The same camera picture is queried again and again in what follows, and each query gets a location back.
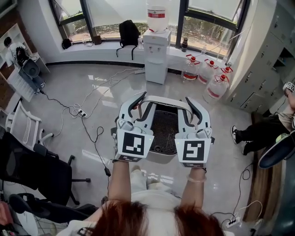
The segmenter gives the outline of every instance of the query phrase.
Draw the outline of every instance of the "white shirt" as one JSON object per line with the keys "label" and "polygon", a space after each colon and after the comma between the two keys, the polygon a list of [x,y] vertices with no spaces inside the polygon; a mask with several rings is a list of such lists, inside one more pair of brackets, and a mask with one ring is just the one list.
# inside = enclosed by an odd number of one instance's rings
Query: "white shirt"
{"label": "white shirt", "polygon": [[[147,205],[148,218],[147,235],[149,236],[176,236],[177,223],[174,218],[174,208],[179,206],[180,199],[160,190],[144,190],[133,193],[132,201],[139,201]],[[83,227],[95,227],[96,222],[72,220],[68,227],[57,236],[76,236]]]}
{"label": "white shirt", "polygon": [[281,121],[283,126],[285,126],[287,130],[289,130],[289,132],[292,131],[293,116],[294,116],[294,111],[292,110],[290,104],[287,105],[287,107],[282,113],[278,114],[279,120]]}
{"label": "white shirt", "polygon": [[12,64],[14,64],[14,61],[16,60],[16,50],[17,47],[22,47],[23,49],[25,49],[25,45],[21,44],[20,42],[18,43],[12,43],[9,48],[8,48],[8,52],[5,55],[5,60],[7,63],[7,66],[11,66]]}

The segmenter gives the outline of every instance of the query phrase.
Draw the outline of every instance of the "windowsill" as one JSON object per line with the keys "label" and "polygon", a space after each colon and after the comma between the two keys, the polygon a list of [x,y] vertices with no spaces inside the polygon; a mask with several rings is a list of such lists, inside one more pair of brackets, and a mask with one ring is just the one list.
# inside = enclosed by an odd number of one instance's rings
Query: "windowsill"
{"label": "windowsill", "polygon": [[[133,51],[134,60],[131,60],[131,50],[134,46],[129,45],[118,50],[118,57],[116,50],[121,48],[119,42],[103,42],[100,45],[93,45],[88,47],[86,44],[74,44],[66,50],[62,50],[60,56],[52,58],[52,62],[65,62],[65,61],[120,61],[144,64],[144,50],[135,48]],[[182,70],[183,64],[186,62],[186,55],[191,54],[196,57],[198,61],[205,59],[213,60],[218,66],[221,66],[221,59],[208,55],[201,55],[200,52],[187,50],[182,52],[171,46],[168,54],[168,68],[175,70]]]}

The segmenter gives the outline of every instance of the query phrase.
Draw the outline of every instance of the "black sneaker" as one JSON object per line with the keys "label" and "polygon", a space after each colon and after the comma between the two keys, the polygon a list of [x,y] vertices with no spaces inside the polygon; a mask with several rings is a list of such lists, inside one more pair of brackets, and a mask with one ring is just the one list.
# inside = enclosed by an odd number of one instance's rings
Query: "black sneaker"
{"label": "black sneaker", "polygon": [[238,131],[238,129],[236,128],[235,125],[233,125],[230,129],[230,133],[231,133],[231,136],[232,136],[232,139],[234,141],[234,143],[236,144],[236,132]]}
{"label": "black sneaker", "polygon": [[245,148],[246,148],[246,145],[248,144],[248,143],[250,143],[249,141],[245,141],[245,144],[244,144],[244,147],[243,147],[243,150],[242,150],[242,154],[244,155],[244,156],[246,156],[248,153],[246,153],[245,152]]}

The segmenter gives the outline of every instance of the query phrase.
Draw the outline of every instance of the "window frame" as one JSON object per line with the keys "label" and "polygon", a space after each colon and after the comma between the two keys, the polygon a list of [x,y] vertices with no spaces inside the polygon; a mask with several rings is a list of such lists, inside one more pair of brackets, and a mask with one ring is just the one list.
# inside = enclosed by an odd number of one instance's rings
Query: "window frame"
{"label": "window frame", "polygon": [[[95,30],[95,27],[91,26],[91,14],[90,14],[90,11],[87,6],[87,0],[80,0],[81,9],[83,12],[82,14],[67,18],[62,21],[59,21],[56,16],[54,6],[53,6],[54,0],[48,0],[48,1],[50,4],[50,8],[52,10],[52,13],[53,13],[55,22],[59,28],[60,34],[63,39],[68,38],[63,25],[68,24],[68,23],[72,23],[72,22],[75,22],[78,20],[82,20],[82,19],[85,19],[86,25],[87,25],[87,28],[88,28],[88,31],[89,31],[89,34],[91,37],[91,40],[89,42],[93,42],[93,38],[98,36],[96,33],[96,30]],[[238,18],[237,24],[235,24],[229,20],[226,20],[222,17],[210,14],[205,11],[201,11],[201,10],[197,10],[197,9],[189,9],[189,0],[180,0],[176,42],[171,43],[171,46],[174,46],[175,48],[178,48],[178,49],[181,48],[181,38],[182,38],[182,33],[183,33],[183,23],[184,23],[185,16],[191,17],[191,18],[196,18],[199,20],[204,20],[204,21],[225,27],[229,30],[232,30],[235,33],[234,36],[240,34],[242,31],[242,27],[244,25],[246,16],[247,16],[247,12],[248,12],[248,9],[250,6],[250,1],[251,0],[240,0],[239,6],[242,4],[241,13],[240,13],[240,17]],[[238,42],[238,39],[239,39],[239,36],[234,38],[230,44],[230,47],[229,47],[228,53],[227,53],[228,60],[230,59],[230,56],[236,46],[236,43]],[[103,38],[101,40],[104,42],[108,42],[108,41],[118,42],[118,41],[120,41],[120,38]],[[82,43],[82,42],[81,41],[73,42],[73,44],[79,44],[79,43]],[[188,46],[188,50],[201,52],[201,48],[192,47],[192,46]],[[217,55],[218,55],[218,53],[210,52],[210,51],[206,52],[206,54],[213,56],[213,57],[217,57]],[[223,55],[219,55],[218,58],[223,59],[223,57],[224,57]]]}
{"label": "window frame", "polygon": [[[223,19],[221,17],[218,17],[216,15],[212,15],[210,13],[201,11],[201,10],[196,10],[196,9],[189,9],[189,0],[180,0],[180,6],[179,6],[179,15],[178,15],[178,24],[177,24],[177,36],[176,36],[176,46],[175,48],[181,48],[181,37],[182,37],[182,33],[183,33],[183,23],[184,23],[184,17],[191,17],[191,18],[195,18],[195,19],[199,19],[199,20],[205,20],[207,22],[216,24],[216,25],[220,25],[222,27],[225,27],[229,30],[232,30],[235,32],[235,35],[238,35],[241,33],[246,16],[247,16],[247,12],[250,6],[250,1],[251,0],[240,0],[239,6],[240,4],[242,4],[242,8],[241,8],[241,13],[240,13],[240,17],[238,18],[238,22],[237,24],[234,24],[233,22]],[[230,47],[228,49],[228,60],[230,59],[230,56],[232,54],[232,52],[234,51],[234,48],[236,46],[236,43],[238,41],[238,37],[234,38],[230,44]],[[201,48],[197,48],[197,47],[192,47],[192,46],[188,46],[188,50],[192,50],[192,51],[197,51],[197,52],[201,52]],[[207,55],[213,56],[213,57],[217,57],[218,53],[215,52],[206,52]]]}

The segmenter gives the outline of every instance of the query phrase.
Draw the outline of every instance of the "office chair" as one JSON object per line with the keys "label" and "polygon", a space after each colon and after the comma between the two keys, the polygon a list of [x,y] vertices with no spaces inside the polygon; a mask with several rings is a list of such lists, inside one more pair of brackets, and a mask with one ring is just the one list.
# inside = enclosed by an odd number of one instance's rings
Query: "office chair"
{"label": "office chair", "polygon": [[12,134],[6,132],[0,140],[0,179],[38,189],[50,202],[66,205],[69,197],[79,205],[71,191],[72,182],[91,182],[87,179],[72,179],[71,156],[68,163],[35,144],[34,151],[22,145]]}
{"label": "office chair", "polygon": [[5,129],[7,132],[13,134],[24,146],[33,150],[35,143],[40,143],[44,146],[44,142],[53,137],[53,133],[44,134],[44,129],[39,130],[41,119],[33,116],[28,112],[19,102],[15,112],[8,114]]}
{"label": "office chair", "polygon": [[85,220],[98,209],[91,204],[86,204],[79,208],[70,208],[57,203],[39,200],[34,195],[28,193],[11,194],[9,196],[9,205],[16,213],[30,212],[39,218],[48,219],[56,223]]}

